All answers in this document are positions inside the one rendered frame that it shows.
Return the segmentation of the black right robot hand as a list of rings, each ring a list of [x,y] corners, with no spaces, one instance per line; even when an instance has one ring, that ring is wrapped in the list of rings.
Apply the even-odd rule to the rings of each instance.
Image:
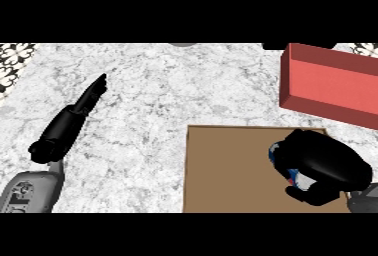
[[[340,198],[340,192],[363,191],[369,187],[372,167],[343,142],[303,129],[295,129],[281,142],[276,171],[297,169],[316,181],[307,191],[290,184],[285,192],[294,199],[322,206]]]

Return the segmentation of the blue and white can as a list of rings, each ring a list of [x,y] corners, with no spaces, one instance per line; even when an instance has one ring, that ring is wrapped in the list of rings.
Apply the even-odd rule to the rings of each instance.
[[[281,148],[281,144],[282,142],[278,141],[272,144],[269,148],[269,160],[272,164],[276,164],[276,160],[278,160],[276,154]],[[301,191],[307,191],[310,186],[316,183],[316,181],[310,177],[303,175],[297,169],[290,168],[285,171],[282,171],[281,174],[288,180],[290,184]]]

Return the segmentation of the brown flat tray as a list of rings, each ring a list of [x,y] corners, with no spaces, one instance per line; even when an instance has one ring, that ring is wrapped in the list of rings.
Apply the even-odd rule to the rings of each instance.
[[[207,213],[346,213],[347,197],[312,206],[285,193],[288,181],[269,147],[291,127],[189,126],[183,211]]]

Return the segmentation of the red open box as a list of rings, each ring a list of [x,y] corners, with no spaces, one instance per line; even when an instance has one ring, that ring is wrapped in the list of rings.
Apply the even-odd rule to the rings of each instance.
[[[279,106],[378,130],[378,58],[290,43]]]

